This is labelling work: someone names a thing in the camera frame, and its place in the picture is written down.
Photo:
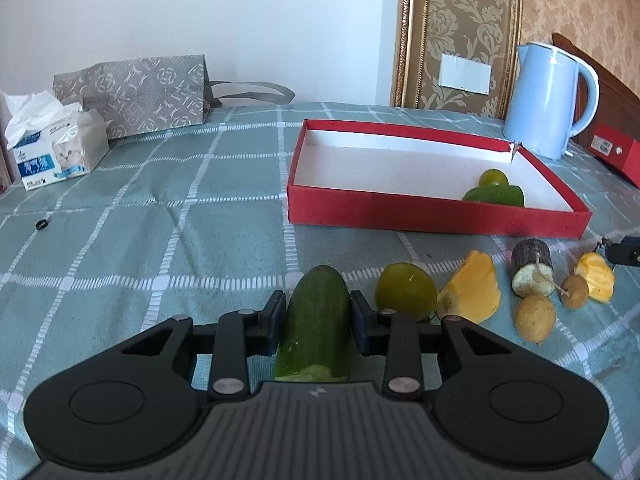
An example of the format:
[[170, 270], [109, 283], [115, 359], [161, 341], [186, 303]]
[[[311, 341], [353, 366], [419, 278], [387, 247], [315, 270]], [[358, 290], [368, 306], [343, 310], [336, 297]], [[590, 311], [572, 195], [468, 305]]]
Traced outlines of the tissue pack with cat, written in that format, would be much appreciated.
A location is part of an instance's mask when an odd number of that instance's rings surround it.
[[10, 114], [6, 147], [27, 191], [88, 174], [110, 149], [96, 110], [64, 105], [49, 91], [2, 98]]

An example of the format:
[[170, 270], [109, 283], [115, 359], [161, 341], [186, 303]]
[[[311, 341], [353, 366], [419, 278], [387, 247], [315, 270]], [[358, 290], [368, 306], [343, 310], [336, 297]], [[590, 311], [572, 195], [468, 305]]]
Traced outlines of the light blue electric kettle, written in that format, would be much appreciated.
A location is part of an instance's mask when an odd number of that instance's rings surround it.
[[550, 44], [528, 42], [516, 52], [520, 71], [503, 134], [538, 156], [558, 160], [568, 141], [596, 116], [598, 74], [578, 56]]

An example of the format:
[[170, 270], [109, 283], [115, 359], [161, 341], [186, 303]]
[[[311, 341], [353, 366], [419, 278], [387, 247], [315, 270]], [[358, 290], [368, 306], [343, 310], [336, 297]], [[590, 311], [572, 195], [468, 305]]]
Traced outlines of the red cardboard box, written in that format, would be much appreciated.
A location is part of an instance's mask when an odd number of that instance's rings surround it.
[[618, 170], [636, 188], [640, 185], [640, 144], [626, 133], [597, 124], [588, 151]]

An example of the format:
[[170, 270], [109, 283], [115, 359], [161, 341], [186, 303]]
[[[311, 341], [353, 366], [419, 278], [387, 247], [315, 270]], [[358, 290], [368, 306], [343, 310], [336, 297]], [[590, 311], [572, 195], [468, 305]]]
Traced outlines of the red shallow box tray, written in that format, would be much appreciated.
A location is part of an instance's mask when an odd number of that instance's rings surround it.
[[[463, 196], [488, 169], [524, 193], [521, 207]], [[433, 128], [307, 119], [292, 157], [294, 224], [427, 233], [578, 238], [592, 213], [526, 148]]]

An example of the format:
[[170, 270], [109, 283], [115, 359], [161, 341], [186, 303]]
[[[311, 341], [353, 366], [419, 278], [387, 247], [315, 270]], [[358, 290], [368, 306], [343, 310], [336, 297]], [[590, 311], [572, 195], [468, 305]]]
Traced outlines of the white wall switch panel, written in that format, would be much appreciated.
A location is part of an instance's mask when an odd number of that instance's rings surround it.
[[445, 53], [440, 57], [437, 82], [441, 87], [487, 96], [490, 76], [491, 66], [488, 64]]

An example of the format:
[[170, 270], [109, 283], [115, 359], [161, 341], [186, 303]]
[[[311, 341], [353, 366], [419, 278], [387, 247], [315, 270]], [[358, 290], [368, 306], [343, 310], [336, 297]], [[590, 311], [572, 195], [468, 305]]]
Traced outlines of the gold picture frame moulding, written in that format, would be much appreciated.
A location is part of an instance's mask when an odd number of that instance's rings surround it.
[[[522, 0], [399, 0], [390, 102], [502, 119], [513, 90], [521, 24]], [[488, 65], [488, 92], [442, 86], [445, 54]]]

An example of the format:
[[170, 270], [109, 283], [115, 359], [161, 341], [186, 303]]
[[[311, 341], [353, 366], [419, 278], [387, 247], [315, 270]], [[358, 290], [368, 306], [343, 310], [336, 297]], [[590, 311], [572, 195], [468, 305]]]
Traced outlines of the brown longan fruit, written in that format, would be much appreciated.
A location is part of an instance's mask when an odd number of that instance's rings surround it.
[[545, 296], [532, 295], [523, 299], [515, 311], [515, 328], [518, 334], [533, 344], [540, 344], [551, 334], [555, 326], [555, 308]]

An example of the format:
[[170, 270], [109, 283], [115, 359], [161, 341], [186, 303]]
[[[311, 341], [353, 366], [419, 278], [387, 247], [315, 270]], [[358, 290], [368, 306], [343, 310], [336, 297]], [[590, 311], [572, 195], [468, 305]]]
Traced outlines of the grey patterned paper bag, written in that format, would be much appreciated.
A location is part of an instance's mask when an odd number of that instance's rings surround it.
[[204, 55], [154, 56], [96, 63], [53, 77], [54, 95], [96, 110], [110, 139], [198, 126], [228, 101], [283, 105], [295, 92], [269, 81], [209, 78]]

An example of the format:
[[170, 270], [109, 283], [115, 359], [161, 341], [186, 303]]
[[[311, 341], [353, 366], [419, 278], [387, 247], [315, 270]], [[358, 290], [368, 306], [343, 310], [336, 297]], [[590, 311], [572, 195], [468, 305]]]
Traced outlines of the wooden headboard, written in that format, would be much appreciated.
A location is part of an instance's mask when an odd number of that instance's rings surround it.
[[599, 77], [600, 102], [597, 114], [589, 127], [574, 137], [574, 141], [583, 148], [588, 148], [598, 125], [608, 126], [626, 134], [631, 139], [639, 140], [638, 96], [597, 60], [580, 50], [559, 32], [552, 34], [552, 44], [582, 58], [597, 72]]

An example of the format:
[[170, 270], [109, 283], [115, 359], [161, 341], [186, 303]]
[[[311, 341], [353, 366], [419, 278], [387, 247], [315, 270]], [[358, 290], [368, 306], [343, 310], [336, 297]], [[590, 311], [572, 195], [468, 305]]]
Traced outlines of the cucumber piece tapered end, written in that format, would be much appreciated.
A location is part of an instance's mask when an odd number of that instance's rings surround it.
[[465, 202], [524, 207], [523, 190], [517, 185], [477, 186], [466, 192], [462, 200]]

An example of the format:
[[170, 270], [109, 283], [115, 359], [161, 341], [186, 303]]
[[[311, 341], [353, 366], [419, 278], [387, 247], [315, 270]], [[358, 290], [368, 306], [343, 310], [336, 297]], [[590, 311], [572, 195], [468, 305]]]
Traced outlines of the longan with stem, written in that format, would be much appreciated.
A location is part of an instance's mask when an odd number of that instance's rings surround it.
[[587, 281], [577, 274], [569, 275], [561, 284], [561, 302], [570, 310], [582, 308], [589, 299], [589, 287]]

